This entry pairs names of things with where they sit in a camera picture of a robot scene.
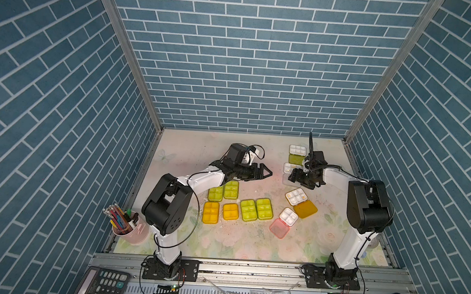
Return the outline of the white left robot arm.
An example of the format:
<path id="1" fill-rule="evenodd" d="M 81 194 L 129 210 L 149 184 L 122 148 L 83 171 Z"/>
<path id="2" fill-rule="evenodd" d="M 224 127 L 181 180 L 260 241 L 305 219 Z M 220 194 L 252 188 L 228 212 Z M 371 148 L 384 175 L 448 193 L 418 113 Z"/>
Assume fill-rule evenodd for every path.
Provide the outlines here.
<path id="1" fill-rule="evenodd" d="M 181 226 L 191 198 L 211 188 L 237 179 L 263 180 L 272 171 L 265 164 L 242 164 L 231 160 L 216 160 L 207 168 L 189 176 L 163 175 L 141 208 L 146 223 L 154 233 L 157 246 L 150 267 L 160 279 L 173 279 L 180 272 L 182 252 L 177 229 Z"/>

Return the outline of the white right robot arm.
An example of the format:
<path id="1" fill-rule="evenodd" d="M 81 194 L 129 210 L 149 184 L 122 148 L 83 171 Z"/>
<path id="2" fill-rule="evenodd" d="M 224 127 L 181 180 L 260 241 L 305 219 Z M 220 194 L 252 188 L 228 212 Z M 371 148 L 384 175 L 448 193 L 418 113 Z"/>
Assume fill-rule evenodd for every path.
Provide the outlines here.
<path id="1" fill-rule="evenodd" d="M 333 185 L 347 194 L 349 229 L 325 262 L 325 268 L 305 265 L 307 285 L 310 288 L 360 289 L 357 273 L 361 256 L 375 237 L 392 224 L 395 214 L 384 182 L 358 178 L 332 165 L 306 171 L 294 168 L 288 180 L 307 189 Z"/>

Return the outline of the green pillbox sideways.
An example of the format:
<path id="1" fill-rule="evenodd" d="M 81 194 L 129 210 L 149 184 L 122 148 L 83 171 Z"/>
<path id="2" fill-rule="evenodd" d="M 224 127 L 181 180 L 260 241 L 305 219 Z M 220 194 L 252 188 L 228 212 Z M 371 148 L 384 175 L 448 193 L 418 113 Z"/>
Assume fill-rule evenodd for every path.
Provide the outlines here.
<path id="1" fill-rule="evenodd" d="M 208 201 L 211 202 L 220 202 L 223 200 L 223 187 L 213 187 L 208 190 Z"/>

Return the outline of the small orange pillbox front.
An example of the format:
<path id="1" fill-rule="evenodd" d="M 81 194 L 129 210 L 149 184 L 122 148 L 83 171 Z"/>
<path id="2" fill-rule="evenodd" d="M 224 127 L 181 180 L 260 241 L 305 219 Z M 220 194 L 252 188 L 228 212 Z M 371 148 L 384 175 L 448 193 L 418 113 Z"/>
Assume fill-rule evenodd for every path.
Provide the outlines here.
<path id="1" fill-rule="evenodd" d="M 239 218 L 239 205 L 236 203 L 227 203 L 223 205 L 223 218 L 226 221 L 235 221 Z"/>

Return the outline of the pink pillbox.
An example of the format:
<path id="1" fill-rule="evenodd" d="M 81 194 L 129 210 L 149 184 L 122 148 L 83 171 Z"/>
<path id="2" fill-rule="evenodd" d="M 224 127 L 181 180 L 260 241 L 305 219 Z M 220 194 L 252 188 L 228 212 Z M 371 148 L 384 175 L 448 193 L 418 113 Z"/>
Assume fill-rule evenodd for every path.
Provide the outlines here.
<path id="1" fill-rule="evenodd" d="M 290 231 L 291 227 L 295 225 L 299 216 L 291 208 L 284 208 L 279 217 L 269 227 L 273 235 L 278 239 L 283 239 Z"/>

